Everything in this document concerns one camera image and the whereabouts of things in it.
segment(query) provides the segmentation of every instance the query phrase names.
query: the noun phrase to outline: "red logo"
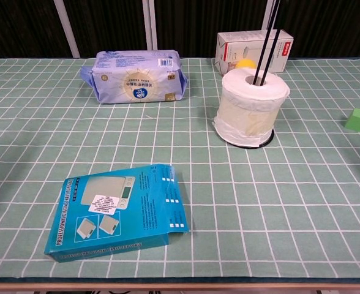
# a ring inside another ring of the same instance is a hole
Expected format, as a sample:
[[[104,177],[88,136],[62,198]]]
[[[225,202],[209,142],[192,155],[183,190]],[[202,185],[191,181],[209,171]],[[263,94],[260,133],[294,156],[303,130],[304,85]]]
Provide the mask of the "red logo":
[[[286,42],[283,46],[282,56],[286,56],[289,53],[290,42]]]

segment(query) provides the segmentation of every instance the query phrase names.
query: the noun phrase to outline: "green cube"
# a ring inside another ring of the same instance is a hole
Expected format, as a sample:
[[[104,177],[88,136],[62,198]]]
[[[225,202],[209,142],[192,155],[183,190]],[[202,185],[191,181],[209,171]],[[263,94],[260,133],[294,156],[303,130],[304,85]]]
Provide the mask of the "green cube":
[[[360,109],[354,108],[346,121],[345,127],[360,132]]]

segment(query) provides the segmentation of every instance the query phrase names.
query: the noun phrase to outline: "table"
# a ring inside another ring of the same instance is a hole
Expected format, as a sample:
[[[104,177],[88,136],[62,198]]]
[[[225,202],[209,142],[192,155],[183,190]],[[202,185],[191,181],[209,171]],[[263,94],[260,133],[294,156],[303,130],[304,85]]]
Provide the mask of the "table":
[[[116,106],[99,105],[79,78],[93,62],[0,59],[4,289],[76,281],[360,287],[360,134],[343,127],[360,108],[360,59],[288,61],[279,76],[291,93],[276,136],[256,150],[214,131],[222,77],[212,59],[182,59],[182,101]],[[153,163],[175,167],[191,233],[70,263],[43,255],[65,178]]]

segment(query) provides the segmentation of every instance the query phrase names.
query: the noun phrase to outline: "wet wipes package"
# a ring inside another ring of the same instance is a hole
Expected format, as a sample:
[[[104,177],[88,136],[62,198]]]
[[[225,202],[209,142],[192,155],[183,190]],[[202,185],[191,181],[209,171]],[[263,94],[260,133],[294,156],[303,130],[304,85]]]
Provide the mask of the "wet wipes package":
[[[174,50],[102,51],[80,75],[103,104],[181,100],[187,86]]]
[[[58,262],[169,244],[188,232],[173,167],[148,165],[64,181],[45,254]]]

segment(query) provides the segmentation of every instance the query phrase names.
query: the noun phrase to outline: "background wall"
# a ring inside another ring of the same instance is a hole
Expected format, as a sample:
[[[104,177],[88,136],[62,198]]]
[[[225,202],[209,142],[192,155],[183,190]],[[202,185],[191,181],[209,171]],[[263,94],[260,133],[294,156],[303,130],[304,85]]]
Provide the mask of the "background wall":
[[[287,1],[282,28],[294,36],[290,57],[360,56],[360,1]],[[152,42],[182,57],[213,57],[218,32],[261,29],[272,2],[64,0],[64,6],[81,57],[145,50]],[[0,58],[27,57],[72,57],[54,1],[0,0]]]

